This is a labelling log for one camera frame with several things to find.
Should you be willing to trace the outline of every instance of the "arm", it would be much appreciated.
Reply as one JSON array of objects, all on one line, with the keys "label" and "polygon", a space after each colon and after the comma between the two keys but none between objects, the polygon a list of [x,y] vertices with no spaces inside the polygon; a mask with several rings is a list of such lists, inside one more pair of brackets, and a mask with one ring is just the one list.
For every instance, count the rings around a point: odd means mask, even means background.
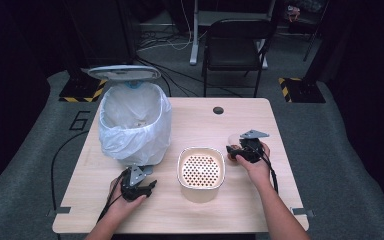
[{"label": "arm", "polygon": [[[270,156],[270,149],[267,145],[263,143],[263,147],[267,156]],[[267,164],[263,160],[250,163],[240,155],[236,156],[236,160],[247,170],[251,181],[260,194],[270,237],[272,239],[310,239],[307,232],[273,189]]]},{"label": "arm", "polygon": [[[110,192],[116,180],[111,182]],[[121,194],[120,184],[117,184],[115,193]],[[118,226],[146,199],[145,195],[138,197],[133,202],[127,202],[120,194],[114,194],[112,200],[115,202],[110,206],[105,216],[96,224],[92,231],[87,235],[87,240],[111,239]]]}]

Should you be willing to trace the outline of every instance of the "chair backrest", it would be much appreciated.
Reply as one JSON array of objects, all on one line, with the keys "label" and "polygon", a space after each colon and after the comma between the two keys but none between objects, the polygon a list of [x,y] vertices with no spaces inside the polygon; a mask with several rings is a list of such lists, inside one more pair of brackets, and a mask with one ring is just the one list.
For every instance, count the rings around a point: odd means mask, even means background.
[{"label": "chair backrest", "polygon": [[213,23],[209,30],[210,38],[250,38],[266,39],[272,32],[272,24],[265,19],[223,19]]}]

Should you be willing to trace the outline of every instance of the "gray carpet floor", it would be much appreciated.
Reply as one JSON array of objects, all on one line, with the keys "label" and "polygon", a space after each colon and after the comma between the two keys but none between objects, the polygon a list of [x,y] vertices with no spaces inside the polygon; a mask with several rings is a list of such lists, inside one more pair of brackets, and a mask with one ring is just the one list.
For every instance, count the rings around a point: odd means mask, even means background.
[{"label": "gray carpet floor", "polygon": [[[325,83],[317,83],[326,99],[324,104],[287,103],[282,95],[278,78],[305,76],[317,50],[319,41],[308,61],[303,62],[308,46],[305,39],[276,35],[267,55],[269,68],[262,74],[258,97],[267,98],[272,105],[304,207],[316,215],[309,218],[308,233],[313,239],[384,239],[384,196],[348,142],[341,115]],[[138,51],[138,55],[201,80],[202,47],[196,66],[189,65],[190,50],[191,45],[182,50],[173,46],[154,47]],[[202,96],[202,83],[198,80],[171,71],[167,73],[173,79],[168,81],[170,91],[162,79],[154,82],[167,95],[171,92],[173,97]],[[219,76],[241,77],[233,73],[214,74],[212,79]],[[100,101],[59,102],[58,94],[68,78],[66,72],[60,72],[48,79],[51,85],[48,103],[0,177],[0,239],[57,239],[52,231],[54,218],[47,216],[52,209],[51,163],[67,140],[89,129]],[[254,78],[254,73],[247,77],[251,82]],[[174,82],[187,91],[182,91]],[[110,86],[111,83],[107,83],[105,90]],[[217,89],[212,93],[237,97]],[[81,118],[86,119],[85,125],[83,129],[70,130],[79,112]],[[86,134],[75,137],[56,156],[57,205],[85,139]],[[61,238],[82,239],[84,236],[73,234]],[[256,238],[269,237],[258,233]]]}]

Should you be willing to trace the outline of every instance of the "chair seat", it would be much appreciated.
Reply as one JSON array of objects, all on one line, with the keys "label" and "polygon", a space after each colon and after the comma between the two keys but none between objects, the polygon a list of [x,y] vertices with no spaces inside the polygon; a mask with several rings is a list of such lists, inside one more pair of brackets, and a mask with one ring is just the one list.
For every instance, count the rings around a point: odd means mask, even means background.
[{"label": "chair seat", "polygon": [[261,68],[252,39],[211,39],[208,69],[214,71],[255,71]]}]

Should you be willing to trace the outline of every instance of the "black stand base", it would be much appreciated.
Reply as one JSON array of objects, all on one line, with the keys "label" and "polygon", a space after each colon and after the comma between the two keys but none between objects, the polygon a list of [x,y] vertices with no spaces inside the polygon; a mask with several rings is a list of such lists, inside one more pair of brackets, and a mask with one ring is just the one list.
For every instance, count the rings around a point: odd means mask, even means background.
[{"label": "black stand base", "polygon": [[86,73],[70,76],[67,84],[59,95],[63,102],[95,102],[102,94],[106,80],[95,79]]},{"label": "black stand base", "polygon": [[279,78],[279,83],[287,102],[326,103],[316,84],[304,84],[299,78]]}]

